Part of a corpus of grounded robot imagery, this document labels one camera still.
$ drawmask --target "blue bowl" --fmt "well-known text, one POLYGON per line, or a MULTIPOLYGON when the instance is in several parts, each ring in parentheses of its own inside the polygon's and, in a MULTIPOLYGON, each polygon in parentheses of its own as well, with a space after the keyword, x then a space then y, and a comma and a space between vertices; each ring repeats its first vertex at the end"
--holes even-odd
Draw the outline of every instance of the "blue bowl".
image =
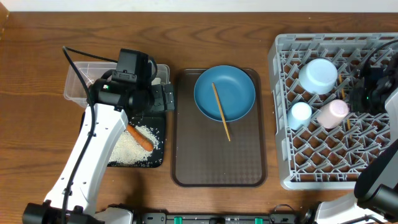
POLYGON ((220 65, 203 72, 193 91, 195 103, 207 117, 222 121, 212 83, 216 85, 225 121, 236 121, 253 107, 256 90, 249 76, 236 67, 220 65))

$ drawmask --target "plastic bin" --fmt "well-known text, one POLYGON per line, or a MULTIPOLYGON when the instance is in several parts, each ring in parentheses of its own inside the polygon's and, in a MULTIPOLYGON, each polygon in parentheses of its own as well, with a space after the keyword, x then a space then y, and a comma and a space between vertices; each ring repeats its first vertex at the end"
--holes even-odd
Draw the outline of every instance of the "plastic bin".
MULTIPOLYGON (((114 62, 75 62, 75 65, 83 75, 83 79, 88 86, 94 84, 95 80, 101 78, 101 76, 109 69, 116 69, 116 63, 114 62)), ((156 77, 161 79, 161 84, 169 84, 169 66, 162 64, 157 65, 156 77)), ((72 100, 83 108, 87 107, 86 93, 71 66, 69 66, 63 96, 65 99, 72 100)))
MULTIPOLYGON (((398 39, 398 33, 384 34, 281 34, 269 54, 269 78, 274 97, 275 134, 280 183, 287 190, 353 189, 361 171, 390 144, 389 117, 350 113, 332 130, 321 127, 319 109, 334 99, 348 101, 357 83, 364 59, 377 47, 398 39), (300 69, 311 59, 327 58, 336 66, 338 80, 325 95, 312 95, 300 86, 300 69), (286 114, 298 101, 313 111, 310 126, 297 131, 287 126, 286 114)), ((393 44, 371 57, 375 67, 387 67, 398 52, 393 44)))

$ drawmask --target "orange carrot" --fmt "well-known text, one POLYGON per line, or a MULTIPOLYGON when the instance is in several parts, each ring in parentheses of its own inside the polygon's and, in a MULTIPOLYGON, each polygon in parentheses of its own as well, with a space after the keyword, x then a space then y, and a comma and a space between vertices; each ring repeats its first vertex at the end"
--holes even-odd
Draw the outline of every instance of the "orange carrot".
POLYGON ((145 150, 151 152, 154 150, 154 145, 148 141, 141 133, 139 133, 133 126, 130 124, 127 125, 127 131, 131 134, 131 136, 140 144, 145 150))

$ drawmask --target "white wall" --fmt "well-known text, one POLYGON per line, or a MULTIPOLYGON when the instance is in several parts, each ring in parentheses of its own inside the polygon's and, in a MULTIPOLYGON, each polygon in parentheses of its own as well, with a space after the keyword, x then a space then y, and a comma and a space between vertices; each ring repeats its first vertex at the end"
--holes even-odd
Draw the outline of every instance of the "white wall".
POLYGON ((398 12, 398 0, 0 0, 9 11, 398 12))

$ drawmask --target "cup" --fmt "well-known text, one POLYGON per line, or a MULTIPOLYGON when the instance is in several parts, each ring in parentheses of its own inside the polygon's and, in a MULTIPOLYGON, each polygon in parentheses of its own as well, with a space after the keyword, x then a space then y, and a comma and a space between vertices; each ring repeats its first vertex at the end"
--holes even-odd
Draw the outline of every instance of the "cup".
POLYGON ((287 113, 287 125, 293 130, 298 130, 302 126, 308 127, 311 115, 310 105, 304 102, 295 103, 287 113))
POLYGON ((298 74, 300 85, 312 94, 330 92, 337 80, 337 69, 327 59, 317 58, 304 65, 298 74))
POLYGON ((317 121, 324 128, 335 128, 349 113, 349 108, 343 100, 333 100, 322 106, 317 121))

